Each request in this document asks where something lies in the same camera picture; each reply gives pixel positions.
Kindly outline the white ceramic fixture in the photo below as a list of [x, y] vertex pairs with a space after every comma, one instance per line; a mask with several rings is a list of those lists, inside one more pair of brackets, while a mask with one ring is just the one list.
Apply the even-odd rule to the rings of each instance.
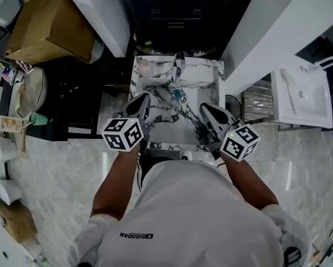
[[105, 44], [100, 39], [95, 39], [91, 51], [91, 59], [89, 64], [96, 62], [103, 54]]

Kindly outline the person's left forearm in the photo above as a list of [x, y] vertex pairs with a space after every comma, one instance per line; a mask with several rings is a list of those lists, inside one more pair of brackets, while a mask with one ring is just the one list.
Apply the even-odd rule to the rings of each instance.
[[133, 190], [139, 151], [140, 145], [136, 145], [129, 152], [119, 152], [94, 197], [91, 217], [106, 214], [120, 220], [124, 216]]

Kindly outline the person's white shirt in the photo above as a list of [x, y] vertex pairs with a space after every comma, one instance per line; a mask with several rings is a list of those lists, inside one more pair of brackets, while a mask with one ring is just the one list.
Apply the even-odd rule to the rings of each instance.
[[74, 240], [69, 267], [304, 267], [305, 227], [279, 205], [256, 209], [215, 167], [156, 164], [120, 220], [95, 215]]

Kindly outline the chrome faucet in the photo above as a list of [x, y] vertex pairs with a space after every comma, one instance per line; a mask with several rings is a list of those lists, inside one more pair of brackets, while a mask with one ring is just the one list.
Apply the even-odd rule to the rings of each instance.
[[186, 67], [184, 52], [179, 51], [174, 56], [173, 70], [172, 70], [172, 80], [174, 83], [179, 82], [182, 71]]

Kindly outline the small cardboard box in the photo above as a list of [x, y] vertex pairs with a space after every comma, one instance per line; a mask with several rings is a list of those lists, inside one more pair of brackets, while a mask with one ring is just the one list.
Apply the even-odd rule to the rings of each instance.
[[11, 205], [0, 200], [0, 226], [18, 244], [38, 233], [30, 210], [18, 200]]

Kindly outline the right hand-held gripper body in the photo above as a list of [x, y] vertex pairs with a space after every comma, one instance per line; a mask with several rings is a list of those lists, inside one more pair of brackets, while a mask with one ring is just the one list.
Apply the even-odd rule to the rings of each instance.
[[228, 128], [222, 126], [218, 132], [211, 131], [208, 137], [208, 148], [216, 160], [223, 153], [237, 162], [253, 154], [261, 140], [252, 126], [242, 120], [237, 120]]

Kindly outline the white ceramic wash basin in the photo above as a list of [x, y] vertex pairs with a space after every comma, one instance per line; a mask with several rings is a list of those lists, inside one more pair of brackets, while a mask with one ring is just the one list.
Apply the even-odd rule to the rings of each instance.
[[288, 125], [333, 128], [326, 72], [292, 56], [271, 72], [273, 116]]

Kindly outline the white rounded bin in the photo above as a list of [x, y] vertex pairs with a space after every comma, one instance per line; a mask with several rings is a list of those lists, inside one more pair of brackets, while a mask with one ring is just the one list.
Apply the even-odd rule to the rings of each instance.
[[22, 190], [15, 181], [0, 179], [0, 200], [7, 205], [11, 205], [21, 198]]

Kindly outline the black table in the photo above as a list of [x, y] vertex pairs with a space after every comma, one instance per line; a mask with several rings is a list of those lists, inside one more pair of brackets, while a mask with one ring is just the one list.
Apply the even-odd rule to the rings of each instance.
[[101, 139], [97, 124], [103, 85], [94, 66], [62, 58], [38, 67], [47, 77], [47, 96], [38, 113], [48, 123], [29, 125], [27, 135], [47, 141]]

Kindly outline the metal slatted rack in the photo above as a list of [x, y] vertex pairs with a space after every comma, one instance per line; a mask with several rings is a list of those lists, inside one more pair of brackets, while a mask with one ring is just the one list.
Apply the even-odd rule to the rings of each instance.
[[245, 123], [274, 121], [273, 94], [270, 76], [266, 76], [241, 93], [242, 114]]

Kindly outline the pink toiletries holder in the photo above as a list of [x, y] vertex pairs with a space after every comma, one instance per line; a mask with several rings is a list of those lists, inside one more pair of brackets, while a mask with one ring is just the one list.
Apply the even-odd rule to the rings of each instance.
[[11, 86], [22, 82], [24, 77], [31, 72], [32, 66], [23, 61], [14, 61], [11, 64], [0, 62], [1, 77]]

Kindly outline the round beige basin bowl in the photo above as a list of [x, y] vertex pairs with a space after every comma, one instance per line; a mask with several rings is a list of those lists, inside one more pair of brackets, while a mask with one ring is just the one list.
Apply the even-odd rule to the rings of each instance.
[[47, 95], [47, 78], [43, 69], [34, 67], [24, 76], [19, 86], [16, 102], [16, 113], [22, 119], [29, 118], [38, 112]]

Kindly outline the person's right forearm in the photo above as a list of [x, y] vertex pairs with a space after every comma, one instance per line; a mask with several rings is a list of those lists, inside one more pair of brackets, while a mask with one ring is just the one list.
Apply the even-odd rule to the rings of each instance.
[[262, 210], [269, 205], [278, 205], [275, 194], [261, 180], [247, 161], [237, 162], [230, 156], [221, 153], [228, 175], [247, 203]]

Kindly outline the small beige round object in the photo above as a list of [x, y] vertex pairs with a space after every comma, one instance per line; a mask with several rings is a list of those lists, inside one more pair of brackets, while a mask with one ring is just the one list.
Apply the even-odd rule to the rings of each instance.
[[156, 74], [155, 64], [147, 59], [142, 59], [139, 64], [139, 72], [141, 76], [146, 78], [153, 77]]

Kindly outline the large cardboard box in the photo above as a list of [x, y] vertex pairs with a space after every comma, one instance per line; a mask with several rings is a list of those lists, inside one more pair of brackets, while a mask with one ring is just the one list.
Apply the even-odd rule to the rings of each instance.
[[88, 63], [95, 35], [72, 0], [25, 0], [6, 57], [35, 65], [71, 56]]

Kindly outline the black cabinet appliance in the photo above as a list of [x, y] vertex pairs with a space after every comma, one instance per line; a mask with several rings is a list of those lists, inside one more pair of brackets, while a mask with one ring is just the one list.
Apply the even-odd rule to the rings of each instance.
[[129, 0], [139, 47], [192, 55], [216, 48], [225, 0]]

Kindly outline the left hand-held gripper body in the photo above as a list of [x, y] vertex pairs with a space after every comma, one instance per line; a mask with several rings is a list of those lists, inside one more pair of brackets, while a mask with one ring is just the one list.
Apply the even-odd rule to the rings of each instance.
[[109, 150], [130, 152], [147, 136], [141, 117], [123, 117], [116, 114], [101, 129], [101, 135]]

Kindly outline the green cup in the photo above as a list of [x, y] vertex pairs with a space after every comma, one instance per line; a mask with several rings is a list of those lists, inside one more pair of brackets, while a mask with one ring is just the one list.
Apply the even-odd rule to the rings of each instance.
[[31, 115], [31, 125], [34, 126], [44, 126], [47, 125], [48, 123], [48, 118], [45, 115], [41, 115], [39, 113], [34, 112]]

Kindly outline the white gooseneck faucet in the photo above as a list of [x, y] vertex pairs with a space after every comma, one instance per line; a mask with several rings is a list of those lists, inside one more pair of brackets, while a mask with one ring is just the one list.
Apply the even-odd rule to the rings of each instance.
[[326, 57], [314, 63], [314, 67], [319, 68], [321, 70], [325, 70], [332, 66], [333, 66], [333, 56]]

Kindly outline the white rectangular trash can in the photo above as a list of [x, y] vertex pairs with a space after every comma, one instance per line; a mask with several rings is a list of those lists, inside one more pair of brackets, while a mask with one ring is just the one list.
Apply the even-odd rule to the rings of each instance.
[[0, 137], [0, 161], [8, 161], [17, 155], [16, 144], [13, 140]]

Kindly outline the person's black trousers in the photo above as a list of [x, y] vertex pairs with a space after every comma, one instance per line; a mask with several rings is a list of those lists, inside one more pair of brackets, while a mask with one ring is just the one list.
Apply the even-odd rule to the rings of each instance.
[[143, 184], [145, 176], [154, 165], [171, 160], [173, 159], [164, 156], [152, 156], [146, 152], [142, 152], [139, 156], [139, 166], [141, 168], [140, 183]]

